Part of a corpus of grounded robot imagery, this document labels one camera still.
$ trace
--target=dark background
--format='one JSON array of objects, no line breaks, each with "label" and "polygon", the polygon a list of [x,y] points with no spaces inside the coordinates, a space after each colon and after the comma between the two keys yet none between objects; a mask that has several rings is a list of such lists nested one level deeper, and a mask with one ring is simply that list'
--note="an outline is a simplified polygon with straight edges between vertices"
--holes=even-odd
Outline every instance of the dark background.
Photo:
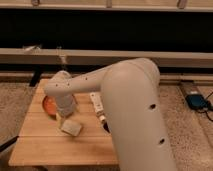
[{"label": "dark background", "polygon": [[0,48],[213,52],[213,13],[0,9]]}]

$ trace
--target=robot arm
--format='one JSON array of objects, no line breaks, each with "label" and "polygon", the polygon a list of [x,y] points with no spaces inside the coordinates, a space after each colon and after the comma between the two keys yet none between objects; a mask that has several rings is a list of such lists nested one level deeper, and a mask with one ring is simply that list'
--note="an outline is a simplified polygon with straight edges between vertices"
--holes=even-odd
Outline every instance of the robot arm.
[{"label": "robot arm", "polygon": [[158,84],[156,65],[140,58],[76,78],[61,71],[44,90],[55,97],[63,115],[74,109],[70,94],[100,90],[121,171],[176,171],[158,102]]}]

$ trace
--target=cable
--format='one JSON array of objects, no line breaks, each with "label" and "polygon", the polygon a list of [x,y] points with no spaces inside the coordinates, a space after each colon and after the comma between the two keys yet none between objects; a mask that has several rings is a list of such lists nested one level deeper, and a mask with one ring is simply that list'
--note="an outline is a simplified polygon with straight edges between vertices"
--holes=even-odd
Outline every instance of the cable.
[{"label": "cable", "polygon": [[213,91],[205,98],[206,100],[206,104],[207,104],[207,108],[203,108],[202,110],[196,110],[197,113],[205,113],[206,117],[208,118],[209,121],[213,122],[213,118],[211,118],[209,116],[208,111],[213,111],[213,106],[211,105],[211,102],[208,101],[208,98],[211,97],[213,95]]},{"label": "cable", "polygon": [[206,113],[206,117],[211,121],[211,122],[213,122],[213,119],[209,116],[209,113],[206,111],[205,112]]},{"label": "cable", "polygon": [[208,100],[209,97],[213,95],[213,91],[206,97],[206,100]]}]

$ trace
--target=speckled floor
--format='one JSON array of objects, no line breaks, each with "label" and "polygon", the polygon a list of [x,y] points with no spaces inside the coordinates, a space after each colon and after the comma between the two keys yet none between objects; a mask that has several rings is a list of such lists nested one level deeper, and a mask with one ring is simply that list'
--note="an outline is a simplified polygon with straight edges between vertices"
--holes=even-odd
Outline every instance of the speckled floor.
[{"label": "speckled floor", "polygon": [[[160,86],[160,102],[179,171],[213,171],[213,122],[191,111],[178,86]],[[204,96],[213,86],[199,87]],[[18,134],[35,88],[28,83],[0,82],[0,144]],[[33,167],[9,167],[11,148],[0,154],[0,170],[33,171]],[[51,171],[118,171],[111,167],[47,167]]]}]

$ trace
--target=white block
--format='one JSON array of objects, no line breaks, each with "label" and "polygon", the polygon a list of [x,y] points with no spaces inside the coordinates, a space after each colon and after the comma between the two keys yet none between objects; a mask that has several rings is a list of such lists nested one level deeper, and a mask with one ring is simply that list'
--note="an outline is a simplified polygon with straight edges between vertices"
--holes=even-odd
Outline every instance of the white block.
[{"label": "white block", "polygon": [[61,126],[61,130],[72,135],[72,136],[78,136],[82,129],[82,125],[78,122],[72,121],[72,120],[65,120],[64,123]]}]

